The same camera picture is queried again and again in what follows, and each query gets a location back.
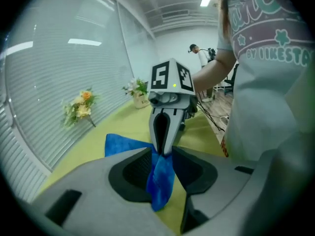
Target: light blue t-shirt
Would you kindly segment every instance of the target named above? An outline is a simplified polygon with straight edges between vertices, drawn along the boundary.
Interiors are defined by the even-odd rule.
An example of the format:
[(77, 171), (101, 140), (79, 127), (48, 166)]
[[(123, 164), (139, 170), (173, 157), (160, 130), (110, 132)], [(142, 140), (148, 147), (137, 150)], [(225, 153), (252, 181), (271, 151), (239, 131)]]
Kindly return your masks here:
[(285, 95), (314, 42), (289, 0), (229, 0), (228, 10), (230, 41), (219, 24), (218, 49), (233, 51), (239, 66), (225, 147), (231, 157), (258, 160), (299, 131)]

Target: blue towel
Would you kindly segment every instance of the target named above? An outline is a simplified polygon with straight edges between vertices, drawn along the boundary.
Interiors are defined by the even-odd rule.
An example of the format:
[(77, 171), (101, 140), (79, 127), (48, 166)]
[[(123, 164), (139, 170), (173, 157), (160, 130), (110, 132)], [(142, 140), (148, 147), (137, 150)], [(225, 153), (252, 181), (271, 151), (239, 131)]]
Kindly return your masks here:
[(152, 169), (147, 180), (146, 191), (152, 196), (152, 209), (158, 211), (167, 204), (173, 191), (175, 172), (172, 156), (159, 156), (153, 144), (108, 134), (105, 142), (105, 157), (145, 147), (152, 149)]

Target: glass wall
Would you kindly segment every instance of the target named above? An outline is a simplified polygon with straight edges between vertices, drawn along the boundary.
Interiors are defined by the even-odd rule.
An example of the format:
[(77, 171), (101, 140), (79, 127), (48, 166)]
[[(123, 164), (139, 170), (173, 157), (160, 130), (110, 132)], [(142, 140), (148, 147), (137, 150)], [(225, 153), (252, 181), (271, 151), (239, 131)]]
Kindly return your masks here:
[[(153, 59), (158, 60), (153, 40), (135, 19), (124, 40), (122, 25), (133, 16), (119, 9), (115, 0), (33, 0), (9, 33), (0, 58), (5, 85), (0, 161), (18, 197), (31, 201), (47, 172), (93, 128), (86, 120), (62, 127), (62, 101), (92, 88), (99, 95), (91, 115), (97, 125), (130, 100), (122, 87), (132, 71), (140, 77), (145, 70), (141, 78), (148, 79)], [(36, 165), (47, 169), (45, 174)]]

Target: ceiling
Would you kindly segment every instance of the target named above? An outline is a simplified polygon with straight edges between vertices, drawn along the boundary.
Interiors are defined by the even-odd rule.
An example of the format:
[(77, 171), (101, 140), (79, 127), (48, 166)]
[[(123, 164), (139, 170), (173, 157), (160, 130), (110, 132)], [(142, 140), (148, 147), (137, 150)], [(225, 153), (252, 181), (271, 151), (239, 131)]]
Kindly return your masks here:
[(159, 32), (186, 26), (217, 25), (218, 0), (200, 7), (201, 0), (137, 0), (151, 30)]

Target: flower bouquet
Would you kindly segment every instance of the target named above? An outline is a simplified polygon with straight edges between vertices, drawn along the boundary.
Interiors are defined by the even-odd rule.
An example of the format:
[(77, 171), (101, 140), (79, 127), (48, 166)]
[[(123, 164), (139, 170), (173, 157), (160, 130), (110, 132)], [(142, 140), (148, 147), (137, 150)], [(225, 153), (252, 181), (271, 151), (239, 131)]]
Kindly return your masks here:
[(130, 94), (133, 97), (134, 105), (137, 109), (144, 108), (150, 103), (147, 96), (147, 83), (140, 79), (133, 78), (127, 87), (123, 87), (126, 94)]
[(91, 119), (91, 106), (95, 104), (97, 98), (98, 96), (93, 94), (91, 88), (81, 91), (80, 96), (76, 97), (72, 102), (64, 104), (62, 124), (65, 127), (71, 127), (79, 120), (85, 118), (96, 127)]

